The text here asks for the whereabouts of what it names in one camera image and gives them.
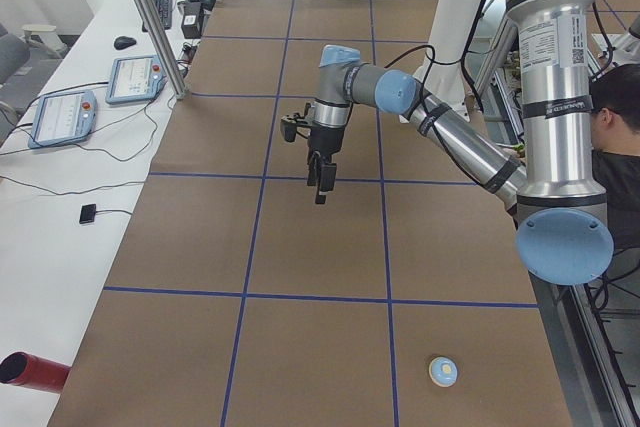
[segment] person's hair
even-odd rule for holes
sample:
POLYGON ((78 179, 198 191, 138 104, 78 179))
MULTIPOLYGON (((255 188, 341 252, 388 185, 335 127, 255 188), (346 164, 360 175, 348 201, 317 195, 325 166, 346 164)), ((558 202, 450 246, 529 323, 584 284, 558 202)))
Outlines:
POLYGON ((611 69, 591 84, 592 114, 605 107, 618 114, 634 132, 640 132, 640 65, 611 69))

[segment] black keyboard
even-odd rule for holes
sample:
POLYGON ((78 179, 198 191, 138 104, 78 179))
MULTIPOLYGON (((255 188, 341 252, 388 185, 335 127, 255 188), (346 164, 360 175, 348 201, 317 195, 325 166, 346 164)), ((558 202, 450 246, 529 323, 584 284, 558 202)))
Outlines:
MULTIPOLYGON (((171 20, 173 13, 173 0, 153 0, 153 3, 156 4, 156 8, 158 9, 158 14, 160 14, 160 21, 162 22, 162 26, 165 30, 171 28, 171 20)), ((143 32, 146 32, 147 29, 142 26, 143 32)))

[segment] black mouse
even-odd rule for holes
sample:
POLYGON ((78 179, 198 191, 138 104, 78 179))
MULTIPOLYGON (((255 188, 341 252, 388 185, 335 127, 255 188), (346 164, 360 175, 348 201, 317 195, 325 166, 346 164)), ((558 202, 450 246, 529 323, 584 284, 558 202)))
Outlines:
POLYGON ((124 35, 121 35, 113 41, 113 46, 116 50, 122 50, 126 49, 127 47, 131 47, 132 45, 136 45, 137 43, 138 42, 133 37, 126 37, 124 35))

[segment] office chair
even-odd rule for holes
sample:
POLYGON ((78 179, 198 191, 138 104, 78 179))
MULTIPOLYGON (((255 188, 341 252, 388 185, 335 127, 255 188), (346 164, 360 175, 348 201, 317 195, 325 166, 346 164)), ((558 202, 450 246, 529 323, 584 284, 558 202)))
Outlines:
POLYGON ((11 132, 60 62, 61 54, 33 40, 31 31, 26 30, 21 39, 0 24, 0 141, 11 132))

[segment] person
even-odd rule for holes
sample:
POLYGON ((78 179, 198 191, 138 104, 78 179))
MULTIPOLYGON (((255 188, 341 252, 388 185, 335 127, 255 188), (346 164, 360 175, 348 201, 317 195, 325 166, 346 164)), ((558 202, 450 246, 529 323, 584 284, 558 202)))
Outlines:
POLYGON ((593 178, 607 189, 616 249, 640 247, 640 65, 616 67, 591 84, 593 178))

